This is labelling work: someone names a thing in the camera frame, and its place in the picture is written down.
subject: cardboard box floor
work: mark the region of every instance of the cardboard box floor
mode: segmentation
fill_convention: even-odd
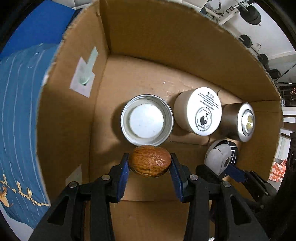
[[[87,61],[94,47],[99,55],[87,98],[69,87],[79,59]],[[282,124],[280,97],[237,39],[172,2],[102,0],[83,10],[64,35],[39,104],[37,154],[51,201],[78,166],[83,183],[94,181],[135,148],[120,130],[131,98],[154,94],[173,108],[179,93],[202,86],[216,91],[222,104],[251,103],[256,128],[241,144],[237,165],[267,179]],[[194,172],[209,143],[220,138],[219,130],[201,137],[175,124],[161,146]],[[188,205],[177,201],[169,173],[144,178],[131,172],[111,212],[117,240],[182,240]]]

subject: black cable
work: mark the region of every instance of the black cable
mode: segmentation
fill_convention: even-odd
[[[295,65],[296,65],[296,63],[291,68],[289,68],[280,78],[282,78],[286,73],[288,73]]]

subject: metal cylinder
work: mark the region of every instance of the metal cylinder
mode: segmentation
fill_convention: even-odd
[[[222,107],[220,130],[228,138],[247,142],[253,135],[255,114],[248,103],[227,104]]]

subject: circular logo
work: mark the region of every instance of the circular logo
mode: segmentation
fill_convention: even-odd
[[[212,124],[212,113],[209,108],[201,107],[195,116],[196,127],[200,131],[206,131]]]

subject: stainless steel container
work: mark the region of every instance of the stainless steel container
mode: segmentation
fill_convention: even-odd
[[[255,114],[248,103],[227,104],[222,107],[220,130],[228,138],[247,142],[253,135]]]
[[[121,130],[136,146],[162,144],[173,129],[173,112],[160,97],[150,94],[131,99],[121,113]]]

